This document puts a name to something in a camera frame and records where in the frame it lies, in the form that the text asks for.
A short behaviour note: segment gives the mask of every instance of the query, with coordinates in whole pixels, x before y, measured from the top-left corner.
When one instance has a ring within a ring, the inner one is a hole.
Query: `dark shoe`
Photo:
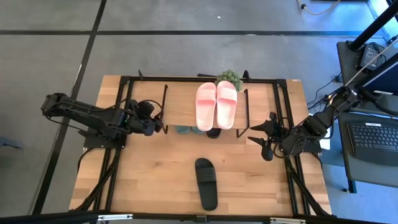
[[[205,158],[197,159],[195,171],[199,188],[200,202],[206,211],[217,208],[217,179],[213,164]]]
[[[218,138],[221,134],[221,128],[211,128],[210,131],[206,132],[209,138]]]

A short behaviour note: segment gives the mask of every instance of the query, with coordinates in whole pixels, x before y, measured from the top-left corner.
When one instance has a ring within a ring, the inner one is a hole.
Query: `potted plant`
[[[232,70],[227,70],[223,72],[221,75],[218,75],[215,84],[217,85],[221,81],[229,81],[235,86],[236,91],[241,91],[243,86],[243,81],[241,80],[241,76]],[[212,128],[210,131],[207,131],[206,134],[209,138],[218,138],[221,134],[221,129]]]

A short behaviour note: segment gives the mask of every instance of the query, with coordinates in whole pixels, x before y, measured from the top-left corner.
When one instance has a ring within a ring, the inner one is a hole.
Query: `pink slide sandal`
[[[235,120],[238,93],[235,86],[228,81],[217,85],[217,125],[221,129],[231,129]]]
[[[216,108],[216,85],[204,83],[199,86],[196,98],[197,127],[200,131],[209,131],[213,127]]]

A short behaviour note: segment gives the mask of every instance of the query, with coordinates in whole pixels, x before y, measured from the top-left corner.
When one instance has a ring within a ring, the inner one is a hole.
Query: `wooden shelf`
[[[202,83],[189,82],[184,86],[168,86],[165,97],[164,117],[165,125],[196,126],[195,98],[198,87]],[[214,117],[213,127],[218,128]],[[246,128],[246,100],[245,93],[238,92],[233,129]]]

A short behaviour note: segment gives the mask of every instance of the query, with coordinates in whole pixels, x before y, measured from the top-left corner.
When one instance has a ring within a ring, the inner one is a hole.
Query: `green plant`
[[[232,70],[225,71],[221,75],[218,75],[216,85],[221,81],[229,81],[235,86],[236,91],[241,91],[243,86],[241,76]]]

